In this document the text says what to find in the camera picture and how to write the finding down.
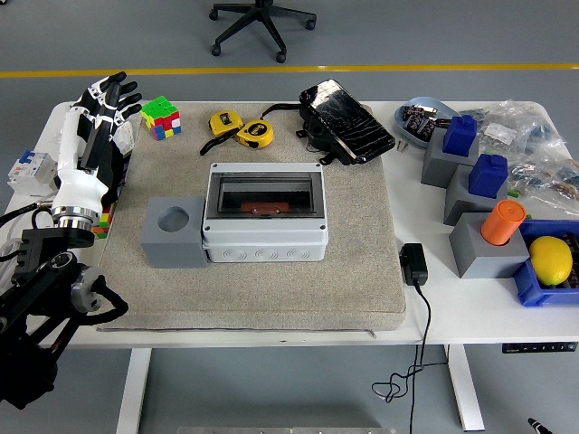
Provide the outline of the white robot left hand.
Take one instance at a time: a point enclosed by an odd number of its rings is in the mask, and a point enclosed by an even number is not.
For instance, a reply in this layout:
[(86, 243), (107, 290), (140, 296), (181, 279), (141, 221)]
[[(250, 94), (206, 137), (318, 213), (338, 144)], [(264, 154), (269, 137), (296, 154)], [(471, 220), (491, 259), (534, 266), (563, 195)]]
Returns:
[(53, 211), (100, 214), (117, 199), (123, 155), (116, 135), (141, 110), (138, 84), (120, 71), (91, 84), (65, 114)]

